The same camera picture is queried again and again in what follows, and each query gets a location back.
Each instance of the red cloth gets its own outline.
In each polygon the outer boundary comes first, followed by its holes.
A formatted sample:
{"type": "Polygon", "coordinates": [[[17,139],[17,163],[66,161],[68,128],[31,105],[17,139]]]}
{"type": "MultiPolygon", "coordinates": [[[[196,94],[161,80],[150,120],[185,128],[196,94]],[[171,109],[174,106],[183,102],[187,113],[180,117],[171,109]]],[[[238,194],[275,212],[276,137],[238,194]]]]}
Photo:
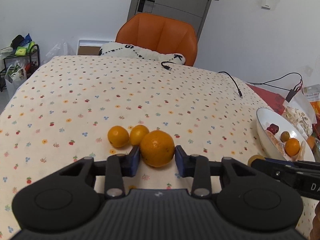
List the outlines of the red cloth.
{"type": "Polygon", "coordinates": [[[275,111],[278,114],[282,114],[284,112],[284,106],[282,104],[285,99],[281,95],[249,84],[247,85],[254,92],[256,92],[263,99],[263,101],[265,101],[268,104],[268,106],[270,106],[273,109],[273,111],[275,111]]]}

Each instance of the black cable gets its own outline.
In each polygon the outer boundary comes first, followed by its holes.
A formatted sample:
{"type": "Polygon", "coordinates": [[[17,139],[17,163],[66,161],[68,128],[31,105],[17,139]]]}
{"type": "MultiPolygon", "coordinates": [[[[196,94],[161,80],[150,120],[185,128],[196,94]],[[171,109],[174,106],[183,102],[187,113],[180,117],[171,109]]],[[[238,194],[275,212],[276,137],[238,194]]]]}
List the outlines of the black cable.
{"type": "Polygon", "coordinates": [[[272,86],[272,85],[269,85],[268,83],[270,82],[273,82],[273,81],[277,81],[277,80],[280,80],[290,74],[298,74],[300,76],[300,82],[299,84],[295,85],[295,87],[293,88],[294,91],[298,92],[301,88],[302,88],[302,84],[303,84],[303,81],[302,81],[302,76],[300,73],[297,73],[297,72],[290,72],[280,78],[277,78],[277,79],[273,79],[273,80],[270,80],[270,81],[267,81],[267,82],[264,82],[264,83],[251,83],[251,82],[247,82],[249,84],[252,84],[252,85],[256,85],[256,86],[261,86],[261,85],[266,85],[266,86],[269,86],[269,87],[274,87],[274,88],[279,88],[279,89],[282,89],[282,90],[287,90],[287,91],[290,91],[289,89],[285,89],[285,88],[281,88],[281,87],[276,87],[276,86],[272,86]]]}
{"type": "Polygon", "coordinates": [[[164,63],[172,63],[172,64],[175,64],[174,62],[171,62],[171,61],[163,61],[161,62],[161,66],[164,67],[165,69],[167,70],[172,70],[171,67],[167,66],[167,65],[164,65],[164,63]]]}
{"type": "Polygon", "coordinates": [[[240,98],[242,99],[243,97],[242,97],[242,93],[241,93],[241,91],[240,91],[240,88],[238,87],[238,85],[237,85],[237,83],[235,82],[235,80],[233,79],[233,77],[230,76],[230,74],[229,74],[228,72],[225,72],[225,71],[219,71],[218,73],[225,73],[225,74],[227,74],[227,75],[232,79],[232,81],[234,82],[234,84],[236,84],[236,87],[237,87],[237,89],[238,89],[239,96],[240,96],[240,98]]]}

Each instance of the floral tablecloth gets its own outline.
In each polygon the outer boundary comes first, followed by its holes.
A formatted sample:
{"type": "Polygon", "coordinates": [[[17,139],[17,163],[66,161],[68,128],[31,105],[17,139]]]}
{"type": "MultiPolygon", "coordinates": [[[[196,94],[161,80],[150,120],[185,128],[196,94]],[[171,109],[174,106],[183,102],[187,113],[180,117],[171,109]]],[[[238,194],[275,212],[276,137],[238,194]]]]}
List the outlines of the floral tablecloth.
{"type": "MultiPolygon", "coordinates": [[[[96,161],[130,152],[111,147],[106,136],[114,125],[128,131],[137,124],[169,133],[187,154],[212,161],[231,156],[243,163],[264,155],[256,109],[268,107],[245,83],[195,67],[129,58],[61,56],[43,65],[16,92],[0,116],[0,238],[19,231],[11,202],[21,188],[84,156],[96,161]]],[[[140,163],[125,188],[188,188],[174,160],[161,169],[140,163]]],[[[220,191],[219,179],[212,187],[220,191]]],[[[103,178],[95,189],[103,191],[103,178]]],[[[304,199],[297,229],[306,237],[316,201],[304,199]]]]}

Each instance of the floor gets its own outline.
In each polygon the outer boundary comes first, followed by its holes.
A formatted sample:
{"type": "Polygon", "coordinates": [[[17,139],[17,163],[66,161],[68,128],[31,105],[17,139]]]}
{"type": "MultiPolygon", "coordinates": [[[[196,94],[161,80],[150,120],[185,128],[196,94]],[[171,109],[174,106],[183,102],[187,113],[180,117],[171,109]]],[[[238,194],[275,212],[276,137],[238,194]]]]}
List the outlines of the floor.
{"type": "Polygon", "coordinates": [[[9,102],[9,95],[7,91],[0,92],[0,114],[6,107],[7,103],[9,102]]]}

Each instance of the door handle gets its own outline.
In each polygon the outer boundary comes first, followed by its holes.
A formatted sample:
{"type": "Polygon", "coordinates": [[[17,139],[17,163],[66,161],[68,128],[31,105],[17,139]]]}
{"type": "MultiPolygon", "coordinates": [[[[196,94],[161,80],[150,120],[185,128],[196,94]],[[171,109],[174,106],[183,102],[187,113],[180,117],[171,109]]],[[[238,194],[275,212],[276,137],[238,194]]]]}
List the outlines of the door handle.
{"type": "Polygon", "coordinates": [[[145,1],[156,2],[155,0],[140,0],[139,6],[138,6],[138,12],[143,12],[145,1]]]}

